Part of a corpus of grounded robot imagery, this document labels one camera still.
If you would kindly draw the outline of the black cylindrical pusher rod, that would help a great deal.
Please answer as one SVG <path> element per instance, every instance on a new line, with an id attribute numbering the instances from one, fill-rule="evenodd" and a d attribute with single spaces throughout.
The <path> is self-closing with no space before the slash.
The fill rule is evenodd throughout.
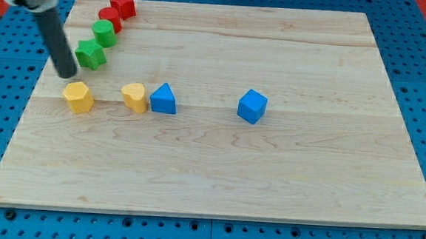
<path id="1" fill-rule="evenodd" d="M 39 13 L 34 12 L 33 15 L 58 77 L 72 78 L 78 72 L 78 68 L 57 8 L 53 7 Z"/>

